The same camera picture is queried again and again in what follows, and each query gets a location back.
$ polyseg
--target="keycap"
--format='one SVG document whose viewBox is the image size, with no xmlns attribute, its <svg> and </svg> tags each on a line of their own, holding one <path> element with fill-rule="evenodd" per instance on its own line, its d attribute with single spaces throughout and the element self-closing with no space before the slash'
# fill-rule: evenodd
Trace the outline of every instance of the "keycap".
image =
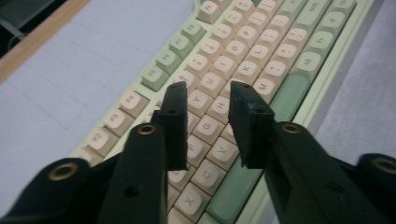
<svg viewBox="0 0 396 224">
<path fill-rule="evenodd" d="M 185 58 L 194 45 L 184 35 L 175 35 L 169 43 L 169 49 L 172 50 L 181 59 Z"/>
<path fill-rule="evenodd" d="M 209 145 L 213 145 L 224 127 L 225 125 L 221 122 L 204 115 L 192 133 Z"/>
<path fill-rule="evenodd" d="M 127 91 L 120 98 L 121 109 L 137 118 L 149 101 L 135 91 Z"/>
<path fill-rule="evenodd" d="M 107 128 L 118 137 L 122 137 L 131 127 L 133 122 L 134 118 L 122 112 L 122 110 L 118 108 L 111 109 L 104 117 L 104 123 Z"/>
<path fill-rule="evenodd" d="M 106 128 L 95 128 L 87 137 L 88 146 L 103 157 L 113 148 L 119 138 Z"/>
<path fill-rule="evenodd" d="M 142 84 L 152 91 L 158 91 L 168 78 L 169 76 L 161 68 L 152 66 L 142 74 Z"/>
<path fill-rule="evenodd" d="M 247 18 L 247 26 L 256 29 L 259 34 L 264 30 L 268 22 L 268 17 L 260 12 L 253 12 Z"/>
<path fill-rule="evenodd" d="M 229 108 L 230 99 L 224 96 L 218 96 L 207 110 L 207 115 L 226 124 L 228 122 Z"/>
<path fill-rule="evenodd" d="M 176 208 L 196 222 L 204 212 L 210 197 L 193 184 L 188 184 L 176 201 Z"/>
<path fill-rule="evenodd" d="M 95 153 L 89 147 L 82 147 L 82 148 L 79 148 L 78 150 L 75 150 L 70 155 L 70 157 L 83 159 L 83 160 L 87 161 L 91 167 L 97 165 L 103 159 L 98 153 Z"/>
<path fill-rule="evenodd" d="M 214 62 L 222 53 L 223 46 L 219 41 L 208 38 L 202 45 L 199 51 L 200 54 L 204 55 L 208 60 Z"/>
<path fill-rule="evenodd" d="M 223 21 L 223 24 L 228 25 L 233 30 L 239 30 L 244 23 L 245 18 L 242 13 L 235 10 L 229 11 Z"/>
<path fill-rule="evenodd" d="M 267 47 L 271 52 L 275 50 L 281 40 L 281 35 L 276 30 L 266 29 L 258 38 L 256 45 Z"/>
<path fill-rule="evenodd" d="M 312 33 L 329 4 L 330 0 L 309 0 L 293 26 Z"/>
<path fill-rule="evenodd" d="M 221 8 L 212 1 L 205 1 L 198 12 L 197 20 L 209 24 L 214 23 L 221 13 Z"/>
<path fill-rule="evenodd" d="M 195 168 L 187 163 L 187 171 L 168 171 L 168 182 L 175 189 L 182 191 L 184 187 L 186 187 L 187 183 L 189 183 L 192 175 L 195 173 Z"/>
<path fill-rule="evenodd" d="M 181 33 L 186 36 L 192 44 L 196 44 L 206 33 L 206 30 L 197 22 L 189 20 L 181 28 Z"/>
<path fill-rule="evenodd" d="M 225 85 L 225 80 L 214 73 L 206 73 L 201 80 L 199 90 L 214 98 Z"/>
<path fill-rule="evenodd" d="M 262 70 L 260 77 L 273 80 L 279 87 L 289 72 L 289 68 L 282 62 L 271 61 Z"/>
<path fill-rule="evenodd" d="M 263 69 L 271 56 L 270 50 L 263 45 L 255 45 L 250 49 L 250 52 L 245 58 L 248 62 L 257 64 L 260 69 Z"/>
<path fill-rule="evenodd" d="M 299 51 L 297 51 L 294 45 L 280 44 L 271 60 L 280 61 L 285 64 L 287 68 L 291 68 L 298 55 Z"/>
<path fill-rule="evenodd" d="M 145 122 L 151 122 L 152 115 L 154 114 L 154 111 L 156 111 L 156 110 L 161 110 L 161 108 L 159 106 L 157 106 L 157 105 L 152 107 L 150 109 L 150 112 L 148 112 L 148 114 L 145 117 Z"/>
<path fill-rule="evenodd" d="M 188 109 L 198 117 L 202 117 L 213 102 L 213 98 L 195 90 L 188 99 Z"/>
<path fill-rule="evenodd" d="M 256 7 L 256 11 L 272 17 L 280 7 L 281 1 L 262 0 Z"/>
<path fill-rule="evenodd" d="M 233 9 L 240 12 L 247 19 L 254 11 L 255 7 L 253 2 L 250 0 L 237 0 L 233 6 Z"/>
<path fill-rule="evenodd" d="M 168 223 L 172 223 L 172 224 L 193 224 L 193 222 L 188 220 L 185 216 L 183 216 L 175 208 L 172 208 L 171 211 L 168 214 Z"/>
<path fill-rule="evenodd" d="M 198 86 L 198 78 L 191 72 L 183 70 L 179 72 L 175 77 L 175 82 L 185 81 L 187 88 L 187 95 L 190 95 L 193 90 Z"/>
<path fill-rule="evenodd" d="M 237 32 L 235 40 L 238 40 L 247 45 L 248 48 L 251 48 L 251 46 L 256 42 L 257 37 L 259 37 L 259 32 L 256 29 L 244 25 Z"/>
<path fill-rule="evenodd" d="M 165 49 L 157 56 L 155 64 L 166 74 L 172 74 L 178 68 L 181 59 L 170 49 Z"/>
<path fill-rule="evenodd" d="M 176 199 L 178 198 L 179 195 L 180 195 L 179 191 L 177 191 L 171 185 L 168 185 L 168 212 L 173 207 L 173 205 L 174 205 L 174 203 L 175 203 L 175 201 L 176 201 Z"/>
<path fill-rule="evenodd" d="M 236 145 L 235 137 L 233 136 L 233 128 L 231 127 L 230 123 L 225 126 L 221 133 L 221 137 Z"/>
<path fill-rule="evenodd" d="M 202 78 L 211 66 L 211 62 L 202 54 L 195 54 L 188 62 L 186 70 Z"/>
<path fill-rule="evenodd" d="M 210 149 L 207 154 L 207 158 L 213 161 L 221 169 L 228 171 L 230 170 L 233 162 L 239 154 L 238 147 L 220 137 L 216 141 L 215 145 Z"/>
<path fill-rule="evenodd" d="M 198 221 L 198 224 L 220 224 L 213 217 L 204 213 Z"/>
<path fill-rule="evenodd" d="M 238 64 L 233 59 L 226 56 L 220 56 L 213 64 L 210 71 L 221 76 L 223 79 L 228 80 L 237 66 Z"/>
<path fill-rule="evenodd" d="M 306 77 L 294 75 L 285 79 L 282 88 L 279 89 L 271 103 L 272 109 L 276 111 L 276 121 L 292 119 L 309 86 L 310 82 Z"/>
<path fill-rule="evenodd" d="M 211 37 L 212 39 L 219 41 L 223 47 L 227 47 L 234 35 L 235 33 L 230 26 L 226 24 L 219 24 L 213 31 Z"/>
<path fill-rule="evenodd" d="M 253 88 L 265 103 L 270 104 L 279 86 L 271 79 L 260 77 L 254 83 Z"/>
<path fill-rule="evenodd" d="M 199 117 L 192 114 L 190 111 L 187 111 L 187 131 L 188 133 L 192 133 L 192 130 L 195 129 L 195 126 L 197 126 L 199 122 Z"/>
<path fill-rule="evenodd" d="M 243 61 L 233 73 L 233 77 L 252 85 L 254 80 L 259 76 L 260 71 L 261 69 L 257 64 Z"/>
<path fill-rule="evenodd" d="M 224 178 L 218 192 L 206 208 L 206 212 L 220 223 L 235 222 L 238 211 L 244 206 L 250 191 L 256 185 L 257 178 L 262 174 L 261 170 L 241 168 L 240 162 L 240 159 L 236 160 L 235 166 Z"/>
<path fill-rule="evenodd" d="M 238 64 L 240 64 L 247 55 L 248 50 L 249 50 L 248 46 L 245 45 L 244 43 L 237 40 L 232 40 L 227 45 L 227 47 L 225 48 L 222 54 L 226 57 L 231 58 Z"/>
<path fill-rule="evenodd" d="M 212 196 L 225 175 L 225 171 L 217 165 L 209 160 L 204 160 L 192 177 L 191 182 Z"/>
<path fill-rule="evenodd" d="M 187 160 L 194 167 L 198 167 L 209 151 L 210 145 L 195 137 L 193 134 L 191 134 L 187 139 L 187 144 Z"/>
</svg>

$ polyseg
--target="spacebar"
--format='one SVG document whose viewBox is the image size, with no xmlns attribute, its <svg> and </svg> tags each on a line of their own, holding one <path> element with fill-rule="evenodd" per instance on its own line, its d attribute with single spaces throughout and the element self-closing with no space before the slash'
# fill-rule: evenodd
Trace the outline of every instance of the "spacebar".
<svg viewBox="0 0 396 224">
<path fill-rule="evenodd" d="M 261 174 L 262 170 L 242 168 L 241 160 L 238 158 L 206 208 L 206 212 L 219 223 L 234 223 Z"/>
</svg>

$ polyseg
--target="green keycap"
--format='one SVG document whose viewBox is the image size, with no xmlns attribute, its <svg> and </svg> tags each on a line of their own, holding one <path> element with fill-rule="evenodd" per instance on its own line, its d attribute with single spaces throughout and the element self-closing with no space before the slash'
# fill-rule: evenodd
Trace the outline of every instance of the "green keycap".
<svg viewBox="0 0 396 224">
<path fill-rule="evenodd" d="M 142 84 L 153 91 L 158 91 L 169 78 L 161 68 L 151 66 L 142 73 Z"/>
<path fill-rule="evenodd" d="M 201 219 L 199 219 L 198 224 L 220 224 L 220 223 L 217 222 L 213 217 L 211 217 L 207 213 L 204 213 L 201 216 Z"/>
<path fill-rule="evenodd" d="M 271 103 L 275 120 L 289 121 L 294 117 L 300 103 L 309 90 L 310 82 L 306 77 L 290 74 Z"/>
<path fill-rule="evenodd" d="M 293 68 L 291 68 L 290 74 L 298 74 L 299 76 L 306 77 L 312 83 L 321 66 L 322 59 L 315 52 L 304 52 L 300 55 Z"/>
<path fill-rule="evenodd" d="M 193 44 L 184 35 L 175 35 L 170 43 L 169 49 L 172 50 L 181 59 L 184 59 L 192 50 Z"/>
<path fill-rule="evenodd" d="M 320 25 L 337 31 L 344 25 L 345 19 L 346 15 L 342 12 L 329 12 L 323 17 Z"/>
<path fill-rule="evenodd" d="M 306 3 L 305 7 L 298 16 L 294 28 L 305 29 L 308 33 L 311 33 L 327 6 L 330 4 L 329 0 L 310 0 Z"/>
<path fill-rule="evenodd" d="M 161 68 L 164 72 L 168 75 L 172 75 L 173 72 L 178 68 L 180 65 L 181 60 L 178 56 L 170 49 L 166 49 L 161 51 L 157 55 L 157 60 L 155 64 Z"/>
<path fill-rule="evenodd" d="M 289 17 L 292 21 L 297 17 L 305 4 L 303 0 L 287 0 L 283 2 L 279 11 L 276 14 L 284 15 Z"/>
<path fill-rule="evenodd" d="M 344 13 L 348 14 L 347 11 L 353 8 L 355 2 L 356 0 L 334 0 L 332 2 L 331 8 L 332 10 L 336 9 L 338 11 L 343 11 Z"/>
<path fill-rule="evenodd" d="M 321 56 L 326 56 L 330 46 L 332 45 L 334 35 L 329 32 L 318 31 L 309 39 L 309 51 L 314 51 Z"/>
<path fill-rule="evenodd" d="M 181 28 L 181 33 L 195 45 L 204 36 L 206 30 L 197 21 L 188 21 Z"/>
<path fill-rule="evenodd" d="M 234 223 L 261 175 L 262 170 L 242 168 L 241 159 L 238 158 L 206 208 L 206 212 L 219 223 Z"/>
<path fill-rule="evenodd" d="M 261 221 L 260 223 L 271 223 L 274 219 L 275 214 L 270 205 L 270 193 L 264 176 L 265 174 L 260 177 L 235 224 L 259 223 L 259 221 Z"/>
</svg>

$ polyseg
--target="cream keycap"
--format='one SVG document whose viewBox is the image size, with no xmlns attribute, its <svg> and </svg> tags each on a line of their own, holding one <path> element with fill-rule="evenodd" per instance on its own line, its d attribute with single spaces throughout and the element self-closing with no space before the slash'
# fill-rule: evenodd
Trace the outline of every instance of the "cream keycap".
<svg viewBox="0 0 396 224">
<path fill-rule="evenodd" d="M 132 117 L 117 108 L 112 108 L 104 117 L 107 128 L 118 137 L 123 136 L 133 122 Z"/>
<path fill-rule="evenodd" d="M 224 96 L 218 96 L 207 110 L 207 115 L 226 124 L 228 122 L 228 112 L 230 100 Z"/>
<path fill-rule="evenodd" d="M 112 149 L 119 138 L 106 128 L 95 128 L 88 135 L 87 144 L 102 156 Z"/>
<path fill-rule="evenodd" d="M 209 200 L 210 197 L 206 193 L 189 183 L 181 192 L 175 205 L 183 215 L 196 222 L 204 212 Z"/>
<path fill-rule="evenodd" d="M 190 134 L 187 139 L 187 160 L 194 167 L 198 167 L 207 152 L 210 149 L 210 145 L 201 139 L 195 137 L 193 134 Z"/>
<path fill-rule="evenodd" d="M 238 147 L 233 143 L 220 137 L 210 149 L 207 158 L 213 161 L 223 170 L 230 170 L 233 162 L 239 154 Z"/>
<path fill-rule="evenodd" d="M 193 166 L 187 163 L 187 171 L 168 171 L 168 183 L 175 187 L 175 189 L 182 191 L 187 183 L 189 183 L 195 170 Z"/>
<path fill-rule="evenodd" d="M 229 57 L 219 56 L 213 64 L 212 73 L 221 76 L 224 80 L 230 79 L 238 64 Z"/>
<path fill-rule="evenodd" d="M 193 55 L 186 67 L 186 70 L 202 78 L 211 67 L 211 62 L 202 54 Z"/>
<path fill-rule="evenodd" d="M 209 95 L 202 91 L 195 90 L 188 99 L 188 109 L 198 117 L 202 117 L 212 102 L 213 98 Z"/>
<path fill-rule="evenodd" d="M 192 133 L 209 145 L 213 145 L 224 129 L 224 126 L 220 121 L 204 115 Z"/>
<path fill-rule="evenodd" d="M 134 118 L 140 115 L 148 103 L 148 99 L 135 91 L 127 91 L 120 98 L 121 109 Z"/>
<path fill-rule="evenodd" d="M 206 73 L 206 75 L 201 80 L 201 85 L 199 86 L 199 90 L 206 93 L 212 98 L 215 98 L 219 95 L 219 92 L 223 89 L 226 81 L 217 76 L 214 73 Z"/>
<path fill-rule="evenodd" d="M 195 172 L 191 182 L 213 196 L 226 173 L 209 160 L 204 160 Z"/>
</svg>

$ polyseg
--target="keyboard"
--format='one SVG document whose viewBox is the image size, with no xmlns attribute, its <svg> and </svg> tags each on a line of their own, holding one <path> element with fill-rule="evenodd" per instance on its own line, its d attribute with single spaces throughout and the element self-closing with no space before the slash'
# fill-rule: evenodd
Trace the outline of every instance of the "keyboard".
<svg viewBox="0 0 396 224">
<path fill-rule="evenodd" d="M 373 0 L 196 0 L 195 9 L 73 151 L 91 166 L 122 152 L 166 87 L 188 87 L 188 167 L 168 173 L 169 223 L 271 223 L 262 170 L 240 166 L 230 82 L 254 87 L 276 120 L 308 126 Z"/>
</svg>

